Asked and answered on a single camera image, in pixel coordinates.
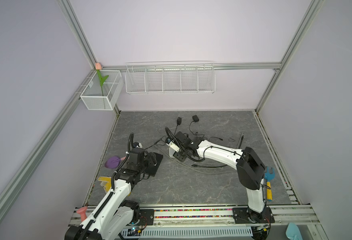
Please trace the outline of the white mesh box basket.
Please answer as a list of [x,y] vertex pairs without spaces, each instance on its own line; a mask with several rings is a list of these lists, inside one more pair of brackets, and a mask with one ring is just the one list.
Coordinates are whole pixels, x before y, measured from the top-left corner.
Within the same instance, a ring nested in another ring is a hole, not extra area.
[[124,83],[120,71],[96,70],[80,97],[91,111],[113,111]]

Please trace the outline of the light blue toy scoop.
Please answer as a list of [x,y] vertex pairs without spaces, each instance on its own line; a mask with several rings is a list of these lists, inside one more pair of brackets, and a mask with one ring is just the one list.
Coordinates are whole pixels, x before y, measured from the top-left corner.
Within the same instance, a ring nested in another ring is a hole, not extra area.
[[286,237],[289,240],[303,240],[301,231],[295,223],[289,223],[286,229]]

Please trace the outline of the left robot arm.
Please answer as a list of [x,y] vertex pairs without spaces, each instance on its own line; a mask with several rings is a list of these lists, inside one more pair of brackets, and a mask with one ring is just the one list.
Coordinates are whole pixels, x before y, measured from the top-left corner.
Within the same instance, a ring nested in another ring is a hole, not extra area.
[[111,177],[110,190],[79,226],[69,227],[65,240],[114,240],[126,225],[140,221],[140,204],[126,198],[139,182],[156,175],[163,155],[141,148],[134,142],[134,133],[126,154]]

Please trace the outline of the artificial tulip flower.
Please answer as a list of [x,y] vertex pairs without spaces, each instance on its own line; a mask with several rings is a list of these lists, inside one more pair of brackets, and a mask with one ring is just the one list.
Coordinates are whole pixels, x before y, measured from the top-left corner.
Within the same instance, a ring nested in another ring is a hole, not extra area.
[[108,79],[109,75],[106,75],[106,76],[102,75],[101,70],[103,69],[103,67],[100,63],[95,63],[95,69],[97,71],[97,75],[99,78],[102,96],[104,97],[105,95],[104,95],[103,85],[104,85],[105,81]]

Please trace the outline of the blue yellow toy rake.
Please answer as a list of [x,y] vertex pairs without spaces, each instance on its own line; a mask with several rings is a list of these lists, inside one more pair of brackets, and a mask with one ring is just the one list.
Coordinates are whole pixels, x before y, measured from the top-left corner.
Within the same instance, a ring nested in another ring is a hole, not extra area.
[[265,171],[265,180],[266,180],[266,186],[267,186],[266,196],[269,202],[273,201],[271,181],[275,178],[275,175],[276,175],[275,168],[267,166]]

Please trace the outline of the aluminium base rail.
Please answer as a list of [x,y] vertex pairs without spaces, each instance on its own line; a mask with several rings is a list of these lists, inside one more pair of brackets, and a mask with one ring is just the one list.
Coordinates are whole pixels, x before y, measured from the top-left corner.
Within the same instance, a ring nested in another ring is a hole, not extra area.
[[126,225],[116,239],[213,239],[219,237],[251,237],[265,240],[273,227],[289,223],[299,229],[306,225],[315,239],[324,239],[321,223],[310,205],[268,206],[275,222],[272,224],[236,224],[234,208],[243,206],[146,206],[140,208],[140,221]]

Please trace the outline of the black network switch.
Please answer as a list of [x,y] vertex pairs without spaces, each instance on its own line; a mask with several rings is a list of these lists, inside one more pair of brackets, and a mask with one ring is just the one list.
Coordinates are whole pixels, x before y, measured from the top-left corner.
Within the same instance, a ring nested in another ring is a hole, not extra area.
[[163,160],[164,156],[158,153],[148,153],[145,157],[146,160],[146,168],[144,173],[149,175],[150,177],[154,177],[160,167],[160,164]]

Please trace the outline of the pink watering can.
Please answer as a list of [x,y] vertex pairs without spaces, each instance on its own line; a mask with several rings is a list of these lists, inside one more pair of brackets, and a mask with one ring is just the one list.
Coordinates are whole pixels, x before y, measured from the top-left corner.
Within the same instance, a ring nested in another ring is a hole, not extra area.
[[80,218],[81,218],[81,221],[85,221],[87,219],[87,209],[88,207],[87,206],[84,206],[84,207],[81,207],[81,208],[78,208],[76,210],[76,213],[78,215],[80,215]]

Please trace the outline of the black power adapter right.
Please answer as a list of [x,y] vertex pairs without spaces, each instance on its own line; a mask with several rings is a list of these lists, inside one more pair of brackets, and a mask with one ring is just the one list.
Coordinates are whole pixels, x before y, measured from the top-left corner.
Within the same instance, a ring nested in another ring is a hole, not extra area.
[[192,116],[193,122],[197,123],[199,122],[199,117],[197,115]]

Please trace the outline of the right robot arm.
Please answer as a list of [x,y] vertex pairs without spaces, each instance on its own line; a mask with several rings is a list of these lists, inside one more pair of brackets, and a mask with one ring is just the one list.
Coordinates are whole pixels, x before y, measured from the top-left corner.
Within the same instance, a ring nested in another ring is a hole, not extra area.
[[233,149],[220,146],[195,137],[190,139],[182,132],[172,134],[166,129],[167,145],[174,150],[173,156],[183,162],[190,159],[203,162],[206,159],[217,161],[235,169],[242,186],[247,189],[248,205],[234,208],[233,215],[236,224],[272,224],[275,222],[272,210],[267,206],[264,193],[265,171],[267,167],[249,147]]

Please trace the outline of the purple pink toy shovel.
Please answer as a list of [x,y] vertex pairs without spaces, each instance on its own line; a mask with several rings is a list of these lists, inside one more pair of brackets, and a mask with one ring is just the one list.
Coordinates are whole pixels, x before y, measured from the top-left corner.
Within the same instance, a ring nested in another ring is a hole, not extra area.
[[113,156],[105,162],[105,167],[107,169],[116,169],[126,157],[120,158],[119,156]]

